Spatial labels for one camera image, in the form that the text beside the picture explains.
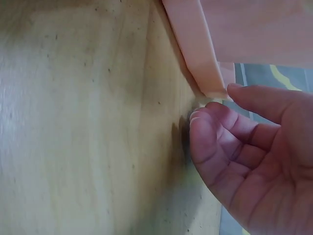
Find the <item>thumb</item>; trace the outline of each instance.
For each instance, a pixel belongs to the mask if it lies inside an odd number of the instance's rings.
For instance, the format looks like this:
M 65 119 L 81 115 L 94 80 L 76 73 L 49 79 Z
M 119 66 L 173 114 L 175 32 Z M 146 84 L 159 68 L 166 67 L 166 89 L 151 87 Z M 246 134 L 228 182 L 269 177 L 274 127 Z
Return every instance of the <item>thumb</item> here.
M 292 104 L 301 102 L 308 94 L 288 91 L 266 86 L 242 87 L 230 84 L 227 87 L 229 96 L 243 109 L 281 124 L 286 111 Z

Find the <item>light wood surface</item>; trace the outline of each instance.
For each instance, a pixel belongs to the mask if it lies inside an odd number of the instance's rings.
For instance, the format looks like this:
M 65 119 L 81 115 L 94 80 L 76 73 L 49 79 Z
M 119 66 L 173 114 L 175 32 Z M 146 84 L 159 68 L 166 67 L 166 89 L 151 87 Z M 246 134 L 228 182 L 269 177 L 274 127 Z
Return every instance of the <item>light wood surface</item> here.
M 0 234 L 217 235 L 184 75 L 157 1 L 1 1 Z

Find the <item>yellow line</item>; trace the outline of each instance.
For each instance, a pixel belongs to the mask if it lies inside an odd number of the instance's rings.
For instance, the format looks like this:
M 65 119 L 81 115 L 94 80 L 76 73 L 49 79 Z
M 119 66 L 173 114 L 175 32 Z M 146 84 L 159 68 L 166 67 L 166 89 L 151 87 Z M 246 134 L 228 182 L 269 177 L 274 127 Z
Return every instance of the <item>yellow line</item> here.
M 291 84 L 290 79 L 284 76 L 275 65 L 270 65 L 270 70 L 272 71 L 273 76 L 277 79 L 277 81 L 285 85 L 288 90 L 302 91 Z
M 243 229 L 243 235 L 250 235 L 245 229 Z

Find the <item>hand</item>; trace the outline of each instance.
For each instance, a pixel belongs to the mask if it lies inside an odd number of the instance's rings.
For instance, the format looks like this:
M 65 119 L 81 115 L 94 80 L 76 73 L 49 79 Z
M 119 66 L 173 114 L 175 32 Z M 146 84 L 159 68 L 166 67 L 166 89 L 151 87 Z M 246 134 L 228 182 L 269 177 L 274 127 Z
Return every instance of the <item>hand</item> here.
M 210 191 L 251 234 L 313 234 L 313 95 L 228 86 L 258 124 L 219 103 L 190 119 L 193 162 Z

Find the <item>pink paper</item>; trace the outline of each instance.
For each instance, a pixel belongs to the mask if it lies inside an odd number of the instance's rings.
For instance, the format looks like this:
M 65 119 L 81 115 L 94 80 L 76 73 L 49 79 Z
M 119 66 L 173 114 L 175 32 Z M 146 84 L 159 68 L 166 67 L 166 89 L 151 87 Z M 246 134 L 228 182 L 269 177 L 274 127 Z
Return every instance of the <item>pink paper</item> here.
M 208 97 L 227 98 L 233 63 L 313 68 L 311 0 L 163 0 L 186 64 Z

